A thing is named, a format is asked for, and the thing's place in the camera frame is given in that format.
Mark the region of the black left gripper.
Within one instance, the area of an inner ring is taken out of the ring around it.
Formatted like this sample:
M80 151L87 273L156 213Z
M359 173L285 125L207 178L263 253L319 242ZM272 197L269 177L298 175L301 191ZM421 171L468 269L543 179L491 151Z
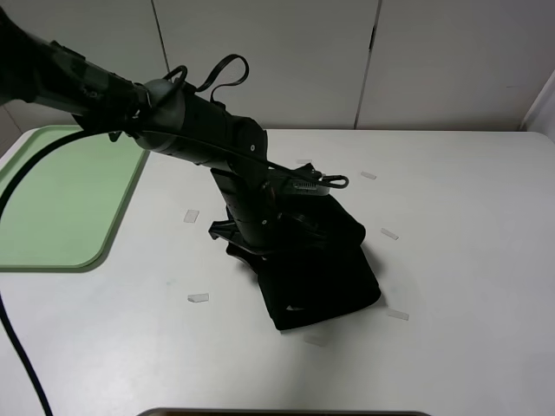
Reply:
M227 253L253 268L309 261L325 247L325 220L300 211L281 211L257 223L230 218L209 228L212 239L228 243Z

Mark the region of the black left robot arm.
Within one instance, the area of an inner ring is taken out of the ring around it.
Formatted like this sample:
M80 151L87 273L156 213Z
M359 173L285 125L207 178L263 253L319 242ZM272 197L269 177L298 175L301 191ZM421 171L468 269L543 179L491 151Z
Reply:
M1 100L37 103L71 114L80 126L41 150L16 173L3 191L7 204L23 178L48 153L96 134L117 140L121 134L152 153L208 167L229 218L209 232L261 257L322 248L324 231L300 213L279 206L276 181L320 187L323 176L293 171L267 159L267 132L253 119L229 114L205 100L186 81L179 66L144 84L128 81L89 62L58 42L46 42L1 18Z

